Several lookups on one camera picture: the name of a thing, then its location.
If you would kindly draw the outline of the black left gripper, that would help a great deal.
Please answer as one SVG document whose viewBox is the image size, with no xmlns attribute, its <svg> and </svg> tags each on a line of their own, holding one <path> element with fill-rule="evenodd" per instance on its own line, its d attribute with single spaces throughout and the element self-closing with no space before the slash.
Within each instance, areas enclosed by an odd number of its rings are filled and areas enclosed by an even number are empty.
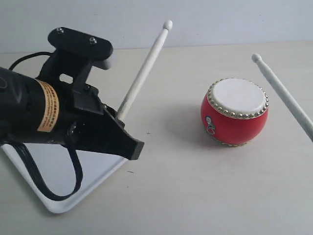
<svg viewBox="0 0 313 235">
<path fill-rule="evenodd" d="M 103 104 L 95 87 L 84 89 L 75 106 L 76 94 L 65 82 L 38 81 L 45 97 L 40 122 L 36 129 L 36 142 L 42 144 L 71 145 L 83 151 L 106 153 L 137 160 L 144 142 L 133 138 L 117 111 Z"/>
</svg>

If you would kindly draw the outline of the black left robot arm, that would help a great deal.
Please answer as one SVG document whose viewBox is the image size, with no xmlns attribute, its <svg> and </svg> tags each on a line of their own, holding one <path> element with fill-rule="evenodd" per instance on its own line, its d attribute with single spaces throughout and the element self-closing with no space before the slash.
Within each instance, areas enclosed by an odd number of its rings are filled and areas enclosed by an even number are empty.
<svg viewBox="0 0 313 235">
<path fill-rule="evenodd" d="M 133 138 L 103 104 L 98 90 L 59 79 L 42 81 L 0 70 L 0 141 L 59 144 L 71 150 L 139 158 L 144 142 Z"/>
</svg>

